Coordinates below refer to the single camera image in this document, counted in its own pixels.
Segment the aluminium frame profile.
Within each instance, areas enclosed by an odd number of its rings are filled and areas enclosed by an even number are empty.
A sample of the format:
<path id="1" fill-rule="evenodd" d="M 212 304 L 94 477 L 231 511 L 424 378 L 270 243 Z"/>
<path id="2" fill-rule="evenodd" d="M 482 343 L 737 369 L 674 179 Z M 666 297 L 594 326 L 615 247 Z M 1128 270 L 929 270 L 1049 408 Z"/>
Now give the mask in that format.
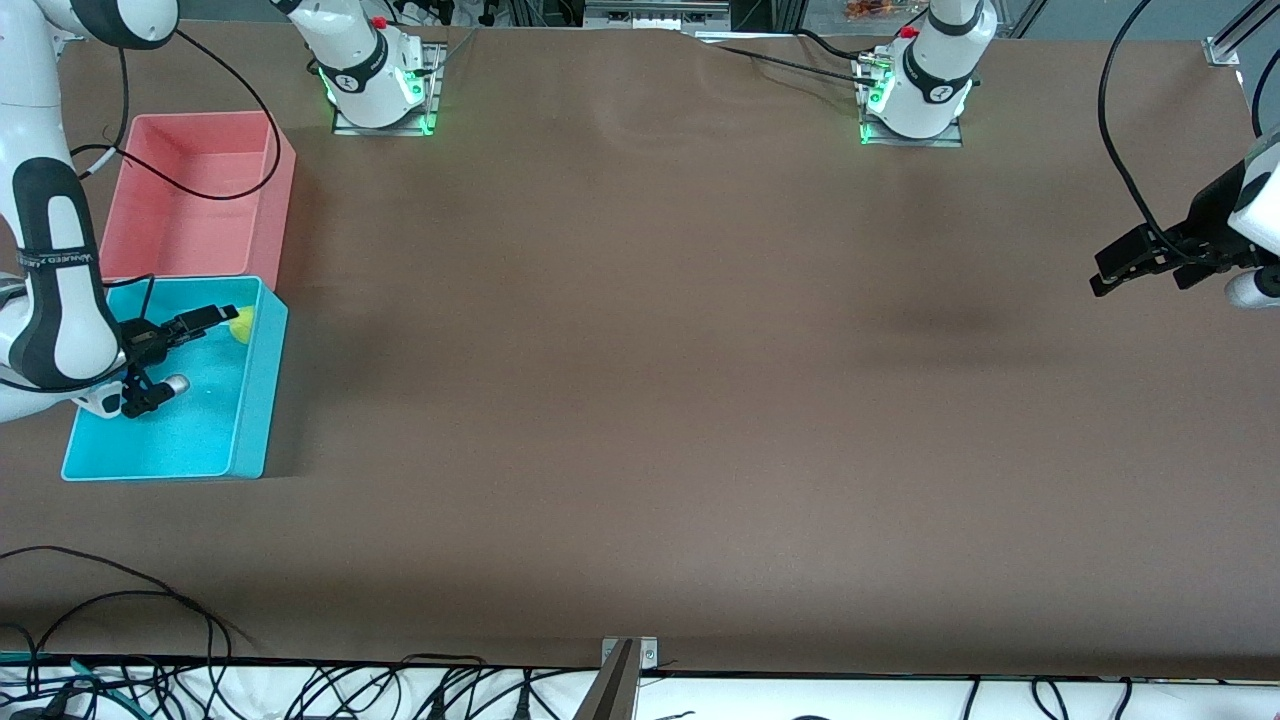
<path id="1" fill-rule="evenodd" d="M 730 32 L 730 0 L 582 0 L 585 29 Z"/>

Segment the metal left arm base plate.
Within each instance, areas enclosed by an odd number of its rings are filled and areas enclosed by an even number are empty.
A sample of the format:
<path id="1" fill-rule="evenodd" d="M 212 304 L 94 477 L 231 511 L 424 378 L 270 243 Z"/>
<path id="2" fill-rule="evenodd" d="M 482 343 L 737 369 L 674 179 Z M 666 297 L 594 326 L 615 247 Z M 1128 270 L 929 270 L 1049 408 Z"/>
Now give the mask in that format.
<path id="1" fill-rule="evenodd" d="M 954 85 L 938 85 L 928 90 L 927 100 L 943 100 L 943 102 L 934 104 L 938 108 L 951 102 L 954 97 L 959 97 L 959 100 L 947 126 L 938 135 L 916 138 L 892 129 L 878 114 L 897 85 L 893 59 L 879 53 L 860 53 L 855 60 L 850 61 L 850 67 L 856 79 L 870 81 L 870 85 L 864 85 L 856 91 L 861 143 L 933 149 L 959 149 L 963 146 L 959 117 L 964 110 L 964 99 L 972 88 L 970 81 L 959 92 Z"/>

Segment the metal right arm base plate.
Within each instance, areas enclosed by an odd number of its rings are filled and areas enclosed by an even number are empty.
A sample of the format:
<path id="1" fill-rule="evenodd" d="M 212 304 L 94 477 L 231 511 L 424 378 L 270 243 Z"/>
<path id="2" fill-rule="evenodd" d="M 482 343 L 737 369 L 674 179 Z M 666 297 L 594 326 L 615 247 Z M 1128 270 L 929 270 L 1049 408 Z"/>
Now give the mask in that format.
<path id="1" fill-rule="evenodd" d="M 321 68 L 334 108 L 332 131 L 348 136 L 428 137 L 435 133 L 447 46 L 399 35 L 371 73 Z"/>

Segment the brown table cover sheet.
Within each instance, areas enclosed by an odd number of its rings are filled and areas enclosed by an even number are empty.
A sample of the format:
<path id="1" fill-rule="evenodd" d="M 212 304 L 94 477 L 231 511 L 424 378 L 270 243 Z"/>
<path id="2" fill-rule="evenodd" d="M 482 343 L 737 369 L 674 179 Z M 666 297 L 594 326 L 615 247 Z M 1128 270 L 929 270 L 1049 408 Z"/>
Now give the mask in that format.
<path id="1" fill-rule="evenodd" d="M 1107 45 L 992 44 L 960 149 L 662 32 L 503 29 L 431 138 L 335 137 L 298 35 L 192 23 L 297 155 L 265 477 L 70 483 L 0 427 L 0 621 L 145 571 L 238 653 L 1280 676 L 1280 313 L 1167 275 Z"/>

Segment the blue plastic bin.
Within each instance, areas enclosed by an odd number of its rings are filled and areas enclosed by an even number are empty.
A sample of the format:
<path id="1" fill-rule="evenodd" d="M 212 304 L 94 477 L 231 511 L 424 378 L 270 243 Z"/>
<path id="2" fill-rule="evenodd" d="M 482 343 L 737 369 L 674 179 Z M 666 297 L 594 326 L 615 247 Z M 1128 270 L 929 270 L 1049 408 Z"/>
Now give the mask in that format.
<path id="1" fill-rule="evenodd" d="M 148 370 L 189 389 L 137 419 L 76 414 L 61 465 L 70 482 L 256 479 L 264 474 L 288 320 L 287 306 L 256 275 L 165 278 L 110 290 L 122 320 L 160 324 L 207 305 L 255 306 L 247 346 L 227 323 L 174 348 Z"/>

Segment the grey metal bar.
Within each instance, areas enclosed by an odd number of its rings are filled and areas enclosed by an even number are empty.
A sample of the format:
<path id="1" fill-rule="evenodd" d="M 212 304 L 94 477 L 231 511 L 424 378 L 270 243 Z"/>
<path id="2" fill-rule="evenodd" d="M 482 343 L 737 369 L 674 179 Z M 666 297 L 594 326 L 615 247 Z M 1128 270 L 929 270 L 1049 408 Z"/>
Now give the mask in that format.
<path id="1" fill-rule="evenodd" d="M 643 638 L 607 638 L 603 662 L 572 720 L 634 720 L 639 680 L 649 660 Z"/>

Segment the small silver metal bracket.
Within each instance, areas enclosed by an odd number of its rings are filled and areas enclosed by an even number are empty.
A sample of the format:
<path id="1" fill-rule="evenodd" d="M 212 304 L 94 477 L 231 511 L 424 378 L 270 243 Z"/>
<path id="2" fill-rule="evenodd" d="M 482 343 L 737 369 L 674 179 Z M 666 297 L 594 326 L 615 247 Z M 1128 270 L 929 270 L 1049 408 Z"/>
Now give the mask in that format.
<path id="1" fill-rule="evenodd" d="M 625 641 L 634 641 L 636 655 L 639 656 L 639 666 L 641 670 L 652 670 L 658 666 L 659 662 L 659 644 L 655 637 L 623 637 L 623 635 L 607 635 L 600 644 L 600 665 L 608 661 L 608 657 L 613 651 Z"/>

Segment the pink plastic bin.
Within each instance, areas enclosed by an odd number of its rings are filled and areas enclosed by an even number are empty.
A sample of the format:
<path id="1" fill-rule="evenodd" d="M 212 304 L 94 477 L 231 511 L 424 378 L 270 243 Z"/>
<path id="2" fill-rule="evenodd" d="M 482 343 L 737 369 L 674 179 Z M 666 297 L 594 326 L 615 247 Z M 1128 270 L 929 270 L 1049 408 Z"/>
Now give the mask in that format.
<path id="1" fill-rule="evenodd" d="M 100 241 L 108 281 L 256 275 L 276 284 L 296 152 L 265 111 L 143 114 Z"/>

